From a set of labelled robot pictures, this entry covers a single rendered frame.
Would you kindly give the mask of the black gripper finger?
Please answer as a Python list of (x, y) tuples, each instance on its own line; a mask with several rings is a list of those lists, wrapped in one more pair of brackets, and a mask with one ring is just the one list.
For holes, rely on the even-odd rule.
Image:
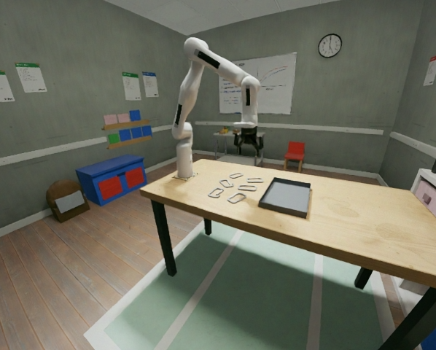
[[(257, 139), (259, 141), (259, 145), (257, 143), (257, 141), (252, 141), (251, 138), (248, 138), (248, 140), (251, 142), (252, 146), (256, 149), (255, 150), (255, 157), (257, 158), (260, 154), (260, 149), (264, 148), (264, 143), (263, 143), (263, 136), (257, 136)], [(254, 144), (256, 143), (256, 144)]]
[(239, 138), (240, 138), (240, 135), (241, 135), (241, 134), (236, 133), (236, 134), (235, 134), (235, 139), (234, 139), (234, 146), (237, 146), (237, 153), (238, 153), (238, 155), (241, 154), (241, 145), (244, 143), (244, 141), (245, 141), (245, 139), (246, 139), (246, 137), (243, 137), (242, 140), (238, 143), (238, 140), (239, 140)]

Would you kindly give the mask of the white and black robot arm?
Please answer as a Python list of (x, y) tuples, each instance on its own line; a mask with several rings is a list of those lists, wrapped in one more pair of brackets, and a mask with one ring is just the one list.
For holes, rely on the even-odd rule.
[(192, 62), (180, 87), (172, 135), (177, 140), (181, 139), (176, 145), (177, 176), (188, 178), (193, 175), (192, 128), (189, 123), (184, 122), (195, 105), (204, 66), (241, 88), (242, 117), (241, 122), (234, 123), (235, 128), (254, 128), (257, 126), (257, 92), (260, 90), (260, 82), (230, 61), (209, 51), (208, 45), (197, 38), (186, 40), (184, 54)]

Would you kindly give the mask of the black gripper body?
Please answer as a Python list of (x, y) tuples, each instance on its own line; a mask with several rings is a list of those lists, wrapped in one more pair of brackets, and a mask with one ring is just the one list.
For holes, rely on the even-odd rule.
[[(250, 133), (250, 134), (248, 134)], [(257, 126), (255, 126), (254, 128), (241, 128), (241, 135), (240, 135), (241, 139), (243, 137), (246, 137), (244, 144), (249, 144), (251, 145), (251, 142), (248, 140), (248, 138), (251, 138), (252, 141), (256, 141), (257, 140)]]

